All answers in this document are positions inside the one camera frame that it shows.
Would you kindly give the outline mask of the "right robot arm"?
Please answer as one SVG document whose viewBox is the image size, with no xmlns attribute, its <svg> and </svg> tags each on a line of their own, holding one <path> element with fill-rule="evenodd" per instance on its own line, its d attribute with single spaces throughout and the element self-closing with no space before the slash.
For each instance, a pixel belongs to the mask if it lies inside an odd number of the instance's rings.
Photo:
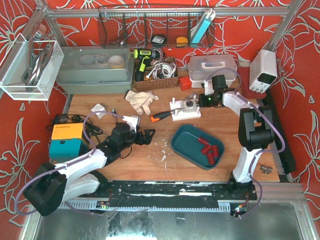
<svg viewBox="0 0 320 240">
<path fill-rule="evenodd" d="M 274 141 L 271 128 L 272 112 L 267 106 L 258 106 L 234 88 L 229 88 L 224 75 L 216 75 L 203 81 L 204 93 L 199 95 L 201 108 L 227 107 L 239 116 L 238 140 L 241 145 L 239 159 L 227 181 L 228 195 L 240 199 L 245 194 L 253 194 L 253 173 L 258 160 Z"/>
</svg>

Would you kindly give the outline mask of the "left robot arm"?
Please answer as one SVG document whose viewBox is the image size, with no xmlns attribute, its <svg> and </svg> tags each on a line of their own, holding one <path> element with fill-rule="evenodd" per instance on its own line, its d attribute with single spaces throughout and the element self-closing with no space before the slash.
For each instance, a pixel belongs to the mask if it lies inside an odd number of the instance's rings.
<svg viewBox="0 0 320 240">
<path fill-rule="evenodd" d="M 23 196 L 45 217 L 73 198 L 103 193 L 108 180 L 99 169 L 119 159 L 121 152 L 133 144 L 149 145 L 155 132 L 155 129 L 139 131 L 127 123 L 117 123 L 111 135 L 88 153 L 59 164 L 43 163 L 25 186 Z"/>
</svg>

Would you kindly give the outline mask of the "bagged white control box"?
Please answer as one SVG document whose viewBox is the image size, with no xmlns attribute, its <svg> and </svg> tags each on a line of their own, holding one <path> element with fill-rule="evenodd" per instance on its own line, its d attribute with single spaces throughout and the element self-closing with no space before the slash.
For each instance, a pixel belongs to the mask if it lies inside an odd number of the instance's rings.
<svg viewBox="0 0 320 240">
<path fill-rule="evenodd" d="M 198 109 L 198 98 L 186 99 L 182 101 L 182 110 L 184 112 L 194 112 Z"/>
</svg>

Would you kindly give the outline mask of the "orange black handled screwdriver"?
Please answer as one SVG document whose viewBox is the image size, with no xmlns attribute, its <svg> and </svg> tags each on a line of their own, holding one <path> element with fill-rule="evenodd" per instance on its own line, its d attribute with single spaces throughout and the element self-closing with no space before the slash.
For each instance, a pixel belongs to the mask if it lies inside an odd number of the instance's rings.
<svg viewBox="0 0 320 240">
<path fill-rule="evenodd" d="M 162 111 L 162 112 L 159 112 L 159 113 L 156 113 L 154 115 L 152 115 L 150 117 L 150 120 L 151 122 L 157 122 L 157 121 L 160 121 L 160 120 L 163 120 L 169 116 L 171 116 L 172 114 L 174 114 L 175 112 L 179 112 L 181 110 L 181 108 L 176 108 L 176 109 L 173 109 L 173 110 L 168 110 L 168 111 Z"/>
</svg>

